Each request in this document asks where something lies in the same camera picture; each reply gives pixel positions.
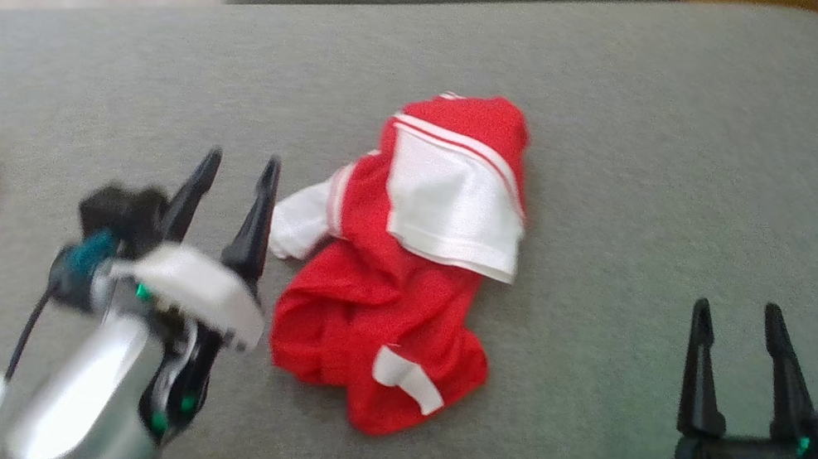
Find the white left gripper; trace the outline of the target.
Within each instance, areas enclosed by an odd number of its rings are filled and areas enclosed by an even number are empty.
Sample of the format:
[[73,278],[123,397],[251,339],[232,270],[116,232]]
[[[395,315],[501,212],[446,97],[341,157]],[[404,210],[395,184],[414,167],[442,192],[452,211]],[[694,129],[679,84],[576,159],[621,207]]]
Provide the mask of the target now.
[[169,200],[159,234],[171,242],[135,260],[113,259],[110,273],[134,278],[152,298],[218,331],[226,344],[244,353],[256,348],[265,332],[259,281],[269,250],[282,164],[276,156],[268,160],[255,184],[255,202],[233,240],[222,249],[220,263],[177,243],[185,239],[202,198],[211,191],[222,156],[220,147],[212,148]]

